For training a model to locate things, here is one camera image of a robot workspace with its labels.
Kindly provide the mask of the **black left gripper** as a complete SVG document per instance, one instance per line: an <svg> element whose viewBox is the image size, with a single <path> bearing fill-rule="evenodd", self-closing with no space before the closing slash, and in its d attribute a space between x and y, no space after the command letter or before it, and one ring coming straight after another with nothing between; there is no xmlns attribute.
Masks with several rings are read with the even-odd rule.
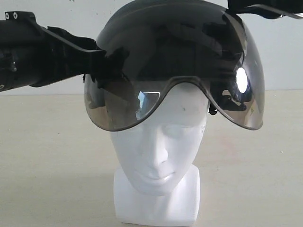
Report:
<svg viewBox="0 0 303 227"><path fill-rule="evenodd" d="M42 87L99 73L105 54L94 39L39 25L33 12L6 11L0 22L0 89Z"/></svg>

